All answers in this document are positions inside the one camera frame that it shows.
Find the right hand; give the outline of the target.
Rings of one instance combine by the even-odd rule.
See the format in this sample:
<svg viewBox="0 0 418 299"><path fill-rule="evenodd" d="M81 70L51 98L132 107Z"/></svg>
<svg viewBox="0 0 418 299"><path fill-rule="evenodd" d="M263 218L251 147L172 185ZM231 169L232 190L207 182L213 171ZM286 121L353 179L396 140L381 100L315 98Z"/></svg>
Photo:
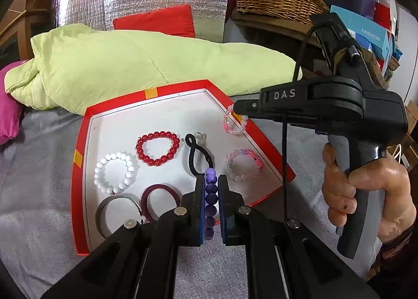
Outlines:
<svg viewBox="0 0 418 299"><path fill-rule="evenodd" d="M383 243L393 241L407 231L417 217L412 201L409 175L405 167L393 157L374 160L344 174L336 165L336 150L327 143L322 151L326 164L322 194L329 206L331 224L342 227L348 216L359 208L355 199L357 191L385 191L385 203L378 229L378 238Z"/></svg>

